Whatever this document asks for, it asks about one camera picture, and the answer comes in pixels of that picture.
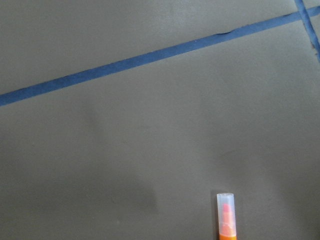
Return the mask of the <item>orange highlighter pen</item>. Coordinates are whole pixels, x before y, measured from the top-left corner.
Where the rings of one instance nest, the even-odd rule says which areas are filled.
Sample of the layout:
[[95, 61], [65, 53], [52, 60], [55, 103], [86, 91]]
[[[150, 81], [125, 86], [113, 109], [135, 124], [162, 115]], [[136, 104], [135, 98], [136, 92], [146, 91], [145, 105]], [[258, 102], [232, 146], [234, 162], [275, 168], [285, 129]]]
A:
[[234, 194], [218, 193], [216, 199], [219, 239], [236, 240], [237, 227]]

